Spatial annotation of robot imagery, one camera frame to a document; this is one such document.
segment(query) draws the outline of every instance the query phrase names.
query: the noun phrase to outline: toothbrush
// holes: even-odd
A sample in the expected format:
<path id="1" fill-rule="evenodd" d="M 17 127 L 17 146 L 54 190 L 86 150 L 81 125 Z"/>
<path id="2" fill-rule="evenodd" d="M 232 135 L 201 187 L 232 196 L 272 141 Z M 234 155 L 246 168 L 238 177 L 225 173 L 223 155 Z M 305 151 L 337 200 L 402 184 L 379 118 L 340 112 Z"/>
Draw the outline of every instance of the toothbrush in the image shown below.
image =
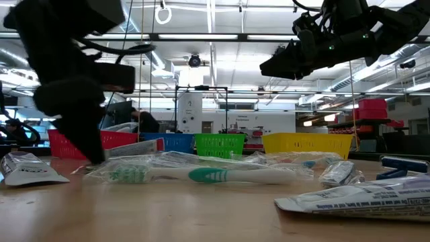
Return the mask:
<path id="1" fill-rule="evenodd" d="M 258 184 L 289 184 L 296 173 L 288 170 L 259 169 L 252 171 L 226 170 L 211 167 L 199 168 L 150 168 L 144 166 L 119 167 L 110 173 L 111 182 L 141 184 L 153 177 L 167 176 L 183 181 L 207 184 L 219 182 L 253 182 Z"/>

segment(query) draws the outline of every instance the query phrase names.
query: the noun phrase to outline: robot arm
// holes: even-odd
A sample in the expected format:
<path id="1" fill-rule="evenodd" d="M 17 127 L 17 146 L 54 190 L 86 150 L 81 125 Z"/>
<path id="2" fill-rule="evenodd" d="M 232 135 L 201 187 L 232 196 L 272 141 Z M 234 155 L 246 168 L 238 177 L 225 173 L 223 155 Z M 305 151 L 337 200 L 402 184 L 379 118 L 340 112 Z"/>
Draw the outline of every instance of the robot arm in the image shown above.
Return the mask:
<path id="1" fill-rule="evenodd" d="M 370 66 L 381 54 L 392 54 L 418 36 L 430 18 L 428 0 L 413 1 L 398 11 L 368 7 L 366 0 L 325 0 L 321 9 L 293 2 L 318 13 L 312 16 L 308 11 L 293 23 L 300 41 L 291 40 L 285 50 L 277 50 L 261 64 L 262 75 L 302 79 L 314 70 L 362 57 Z M 372 32 L 377 22 L 383 26 Z"/>
<path id="2" fill-rule="evenodd" d="M 115 50 L 84 39 L 104 34 L 124 22 L 120 0 L 23 0 L 11 8 L 4 26 L 17 30 L 30 66 L 41 86 L 34 93 L 36 107 L 48 116 L 61 115 L 53 124 L 92 163 L 105 160 L 100 123 L 105 110 L 103 91 L 134 91 L 134 67 L 97 63 L 101 55 L 87 56 L 85 48 L 119 54 L 142 54 L 155 49 L 143 45 Z"/>

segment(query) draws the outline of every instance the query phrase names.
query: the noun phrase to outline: plastic basket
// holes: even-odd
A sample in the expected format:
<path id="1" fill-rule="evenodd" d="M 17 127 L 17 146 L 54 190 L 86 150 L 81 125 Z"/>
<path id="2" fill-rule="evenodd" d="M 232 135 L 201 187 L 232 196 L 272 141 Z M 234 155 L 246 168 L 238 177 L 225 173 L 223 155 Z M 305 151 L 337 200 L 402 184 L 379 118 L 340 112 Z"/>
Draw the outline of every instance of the plastic basket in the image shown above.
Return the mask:
<path id="1" fill-rule="evenodd" d="M 277 133 L 263 136 L 266 153 L 322 151 L 338 153 L 348 159 L 353 136 L 350 134 Z"/>
<path id="2" fill-rule="evenodd" d="M 387 101 L 385 99 L 363 99 L 358 101 L 358 108 L 362 110 L 386 110 Z"/>
<path id="3" fill-rule="evenodd" d="M 230 159 L 230 153 L 242 155 L 246 134 L 196 134 L 197 154 Z"/>
<path id="4" fill-rule="evenodd" d="M 164 139 L 166 151 L 194 153 L 194 134 L 140 133 L 145 140 Z"/>
<path id="5" fill-rule="evenodd" d="M 58 130 L 48 130 L 51 154 L 62 159 L 87 159 L 82 153 Z M 101 145 L 104 149 L 112 149 L 129 145 L 137 141 L 137 134 L 125 132 L 101 131 Z"/>

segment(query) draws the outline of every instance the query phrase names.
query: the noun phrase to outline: pink basket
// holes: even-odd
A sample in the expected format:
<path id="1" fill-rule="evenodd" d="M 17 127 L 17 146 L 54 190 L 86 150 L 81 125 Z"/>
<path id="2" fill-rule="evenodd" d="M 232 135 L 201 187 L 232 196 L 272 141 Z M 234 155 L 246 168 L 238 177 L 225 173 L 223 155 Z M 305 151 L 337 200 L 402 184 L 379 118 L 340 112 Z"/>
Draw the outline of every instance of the pink basket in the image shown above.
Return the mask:
<path id="1" fill-rule="evenodd" d="M 358 101 L 358 108 L 362 110 L 386 110 L 387 102 L 385 99 L 363 99 Z"/>
<path id="2" fill-rule="evenodd" d="M 360 110 L 360 119 L 387 119 L 386 110 Z"/>
<path id="3" fill-rule="evenodd" d="M 104 149 L 112 149 L 135 143 L 138 134 L 125 132 L 101 131 L 101 145 Z M 82 153 L 58 130 L 48 130 L 51 154 L 61 159 L 87 159 Z"/>

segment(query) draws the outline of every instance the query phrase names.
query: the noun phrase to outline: toothpaste tube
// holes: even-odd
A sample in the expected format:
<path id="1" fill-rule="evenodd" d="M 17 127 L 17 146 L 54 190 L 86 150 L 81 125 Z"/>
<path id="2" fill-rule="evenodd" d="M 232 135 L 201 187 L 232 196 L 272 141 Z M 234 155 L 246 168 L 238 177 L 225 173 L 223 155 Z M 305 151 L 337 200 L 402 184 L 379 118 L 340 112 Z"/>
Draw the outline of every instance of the toothpaste tube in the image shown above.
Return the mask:
<path id="1" fill-rule="evenodd" d="M 113 149 L 105 150 L 106 159 L 109 157 L 129 156 L 129 155 L 150 155 L 158 151 L 164 151 L 164 139 L 147 140 L 131 145 L 124 145 Z"/>
<path id="2" fill-rule="evenodd" d="M 51 166 L 26 152 L 10 152 L 0 162 L 0 171 L 8 186 L 20 186 L 34 182 L 69 182 Z"/>
<path id="3" fill-rule="evenodd" d="M 275 199 L 275 203 L 293 212 L 430 221 L 430 175 L 341 186 Z"/>

